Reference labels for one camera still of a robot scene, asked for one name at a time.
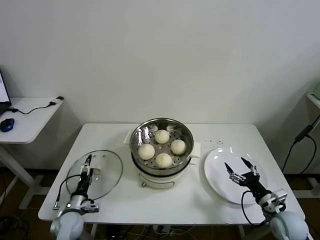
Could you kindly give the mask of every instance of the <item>laptop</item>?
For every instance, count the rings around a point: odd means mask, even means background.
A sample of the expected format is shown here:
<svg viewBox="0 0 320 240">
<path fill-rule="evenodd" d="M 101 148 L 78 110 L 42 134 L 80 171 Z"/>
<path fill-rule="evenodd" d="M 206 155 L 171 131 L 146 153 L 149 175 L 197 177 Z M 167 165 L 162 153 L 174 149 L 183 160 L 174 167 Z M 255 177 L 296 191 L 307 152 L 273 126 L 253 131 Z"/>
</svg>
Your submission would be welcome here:
<svg viewBox="0 0 320 240">
<path fill-rule="evenodd" d="M 5 86 L 4 79 L 0 70 L 0 115 L 11 107 L 11 101 Z"/>
</svg>

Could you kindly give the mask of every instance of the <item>table leg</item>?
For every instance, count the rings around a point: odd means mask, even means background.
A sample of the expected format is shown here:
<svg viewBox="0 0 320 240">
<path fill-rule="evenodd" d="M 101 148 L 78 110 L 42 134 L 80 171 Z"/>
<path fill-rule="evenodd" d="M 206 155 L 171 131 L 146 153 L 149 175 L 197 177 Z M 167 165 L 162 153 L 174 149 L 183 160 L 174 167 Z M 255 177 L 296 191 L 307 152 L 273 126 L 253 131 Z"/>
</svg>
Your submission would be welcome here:
<svg viewBox="0 0 320 240">
<path fill-rule="evenodd" d="M 248 235 L 245 235 L 245 231 L 242 225 L 238 225 L 238 228 L 240 231 L 241 240 L 259 240 L 271 232 L 270 225 L 258 227 L 252 232 L 250 232 Z"/>
<path fill-rule="evenodd" d="M 0 161 L 12 171 L 24 184 L 29 187 L 26 195 L 24 196 L 19 209 L 26 209 L 34 195 L 47 195 L 50 187 L 41 187 L 40 182 L 43 178 L 42 175 L 36 176 L 34 179 L 29 173 L 0 145 Z M 9 184 L 13 187 L 17 179 L 14 178 Z"/>
<path fill-rule="evenodd" d="M 320 183 L 315 178 L 308 178 L 311 190 L 293 190 L 297 199 L 320 199 Z"/>
<path fill-rule="evenodd" d="M 98 224 L 94 223 L 91 228 L 91 237 L 95 238 Z"/>
</svg>

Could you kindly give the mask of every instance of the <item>glass lid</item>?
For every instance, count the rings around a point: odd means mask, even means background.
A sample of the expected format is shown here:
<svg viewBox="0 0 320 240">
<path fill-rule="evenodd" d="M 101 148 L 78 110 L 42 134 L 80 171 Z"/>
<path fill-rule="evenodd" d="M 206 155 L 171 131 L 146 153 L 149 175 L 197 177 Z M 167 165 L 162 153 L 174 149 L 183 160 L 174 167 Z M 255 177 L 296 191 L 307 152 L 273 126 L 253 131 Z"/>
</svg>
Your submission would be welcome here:
<svg viewBox="0 0 320 240">
<path fill-rule="evenodd" d="M 118 184 L 123 172 L 123 164 L 116 153 L 96 150 L 78 159 L 70 168 L 67 176 L 79 175 L 89 155 L 92 155 L 90 167 L 93 169 L 93 175 L 87 194 L 89 199 L 97 200 L 110 193 Z M 76 190 L 78 182 L 79 177 L 67 180 L 66 188 L 70 194 Z"/>
</svg>

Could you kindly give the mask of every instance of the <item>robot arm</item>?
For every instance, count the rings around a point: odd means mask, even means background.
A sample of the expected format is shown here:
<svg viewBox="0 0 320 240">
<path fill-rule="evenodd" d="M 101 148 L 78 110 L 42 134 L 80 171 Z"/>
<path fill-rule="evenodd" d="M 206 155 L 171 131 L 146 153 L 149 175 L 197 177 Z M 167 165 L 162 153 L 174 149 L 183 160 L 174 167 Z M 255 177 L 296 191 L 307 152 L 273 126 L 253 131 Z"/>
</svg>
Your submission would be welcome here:
<svg viewBox="0 0 320 240">
<path fill-rule="evenodd" d="M 88 199 L 88 189 L 92 182 L 93 169 L 90 167 L 90 154 L 81 166 L 80 179 L 76 190 L 71 194 L 69 202 L 60 207 L 57 218 L 52 222 L 50 231 L 57 240 L 93 240 L 84 231 L 82 215 L 99 212 L 99 203 Z"/>
<path fill-rule="evenodd" d="M 287 193 L 283 189 L 274 192 L 265 189 L 259 182 L 260 174 L 257 166 L 253 166 L 243 157 L 241 159 L 250 171 L 239 175 L 224 163 L 229 178 L 239 186 L 249 188 L 255 202 L 262 209 L 265 222 L 270 223 L 272 234 L 278 240 L 312 240 L 306 222 L 296 213 L 285 211 Z"/>
</svg>

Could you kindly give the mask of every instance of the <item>blue mouse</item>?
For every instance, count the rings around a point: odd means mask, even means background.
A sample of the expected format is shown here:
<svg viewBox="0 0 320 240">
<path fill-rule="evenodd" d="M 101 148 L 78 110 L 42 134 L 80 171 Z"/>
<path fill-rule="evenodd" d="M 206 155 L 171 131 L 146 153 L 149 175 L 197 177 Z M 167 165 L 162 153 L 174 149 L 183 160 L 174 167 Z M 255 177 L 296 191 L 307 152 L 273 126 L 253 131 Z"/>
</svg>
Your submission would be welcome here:
<svg viewBox="0 0 320 240">
<path fill-rule="evenodd" d="M 14 128 L 15 120 L 13 118 L 7 118 L 0 123 L 1 132 L 9 132 Z"/>
</svg>

